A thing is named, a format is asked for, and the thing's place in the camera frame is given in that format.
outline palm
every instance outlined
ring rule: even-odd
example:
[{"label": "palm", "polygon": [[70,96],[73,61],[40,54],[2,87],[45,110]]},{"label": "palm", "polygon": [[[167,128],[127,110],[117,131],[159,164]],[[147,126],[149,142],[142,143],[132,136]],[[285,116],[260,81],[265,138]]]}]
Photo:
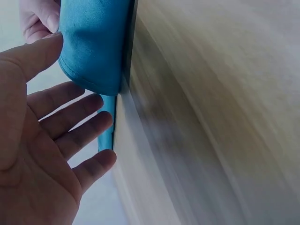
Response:
[{"label": "palm", "polygon": [[[53,48],[58,40],[61,41],[52,41],[52,46],[42,45],[53,55],[40,57],[41,61],[49,64],[47,60],[58,57],[61,46]],[[27,51],[32,51],[30,45],[15,51],[32,61],[27,59]],[[35,69],[27,66],[19,70],[24,59],[12,60],[13,54],[14,51],[5,52],[4,60],[0,55],[0,71],[4,74],[0,90],[8,98],[0,102],[0,222],[71,224],[83,193],[111,168],[116,156],[106,150],[75,168],[70,168],[68,160],[111,125],[111,115],[102,112],[72,129],[103,105],[102,98],[92,94],[46,117],[81,96],[84,90],[67,82],[26,98],[26,81],[34,76],[30,73],[35,73]],[[19,72],[25,73],[24,81]]]}]

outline open hand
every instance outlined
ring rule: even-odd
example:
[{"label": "open hand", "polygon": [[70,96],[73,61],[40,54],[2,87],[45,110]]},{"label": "open hand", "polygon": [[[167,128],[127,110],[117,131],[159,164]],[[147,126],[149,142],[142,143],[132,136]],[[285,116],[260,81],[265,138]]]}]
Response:
[{"label": "open hand", "polygon": [[26,95],[26,82],[52,65],[62,36],[0,53],[0,224],[67,225],[83,193],[115,163],[105,150],[70,168],[67,161],[109,128],[102,112],[71,130],[103,105],[92,94],[46,117],[84,93],[72,82]]}]

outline teal cloth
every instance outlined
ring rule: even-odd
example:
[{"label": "teal cloth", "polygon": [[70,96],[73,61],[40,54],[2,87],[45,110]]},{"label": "teal cloth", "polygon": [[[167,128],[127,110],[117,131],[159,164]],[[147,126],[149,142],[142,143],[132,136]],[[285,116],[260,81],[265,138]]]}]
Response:
[{"label": "teal cloth", "polygon": [[[113,117],[129,4],[130,0],[61,0],[60,67],[72,81],[102,95],[103,109]],[[100,150],[112,149],[113,130],[114,126],[98,138]]]}]

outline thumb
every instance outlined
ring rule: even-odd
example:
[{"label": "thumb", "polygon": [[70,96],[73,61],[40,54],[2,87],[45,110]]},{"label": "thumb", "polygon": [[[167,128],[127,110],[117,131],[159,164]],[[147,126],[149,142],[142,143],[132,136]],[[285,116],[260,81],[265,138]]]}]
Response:
[{"label": "thumb", "polygon": [[17,66],[28,82],[59,58],[62,44],[62,34],[58,32],[31,45],[23,45],[2,52],[0,61],[7,61]]},{"label": "thumb", "polygon": [[50,32],[57,32],[60,20],[59,4],[54,0],[33,1],[32,11]]}]

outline wooden surface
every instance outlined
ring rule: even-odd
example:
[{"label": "wooden surface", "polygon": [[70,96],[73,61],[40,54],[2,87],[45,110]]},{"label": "wooden surface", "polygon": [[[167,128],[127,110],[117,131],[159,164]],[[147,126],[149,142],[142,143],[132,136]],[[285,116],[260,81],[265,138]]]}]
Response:
[{"label": "wooden surface", "polygon": [[115,136],[130,224],[300,224],[299,143],[299,1],[139,0]]}]

